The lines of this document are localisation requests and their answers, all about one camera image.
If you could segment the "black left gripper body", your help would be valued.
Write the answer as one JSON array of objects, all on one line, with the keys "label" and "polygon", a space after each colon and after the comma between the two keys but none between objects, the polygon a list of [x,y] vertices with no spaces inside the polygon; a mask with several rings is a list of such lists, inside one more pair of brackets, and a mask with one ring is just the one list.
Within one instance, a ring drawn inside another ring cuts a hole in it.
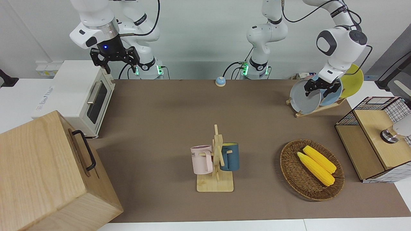
[{"label": "black left gripper body", "polygon": [[320,89],[326,89],[333,85],[341,86],[341,83],[339,80],[335,80],[332,83],[328,83],[321,78],[318,78],[317,80],[314,80],[314,78],[311,78],[311,79],[308,79],[307,83],[304,85],[304,90],[305,90],[305,86],[316,86],[317,90],[320,90]]}]

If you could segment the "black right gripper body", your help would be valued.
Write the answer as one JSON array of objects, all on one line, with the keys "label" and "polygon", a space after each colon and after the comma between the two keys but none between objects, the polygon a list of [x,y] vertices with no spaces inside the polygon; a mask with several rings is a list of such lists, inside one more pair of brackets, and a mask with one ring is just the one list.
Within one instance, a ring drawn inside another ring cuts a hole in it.
[{"label": "black right gripper body", "polygon": [[131,66],[140,62],[140,56],[135,47],[125,48],[120,35],[98,43],[97,48],[91,49],[90,56],[94,65],[102,68],[108,68],[110,61],[122,61]]}]

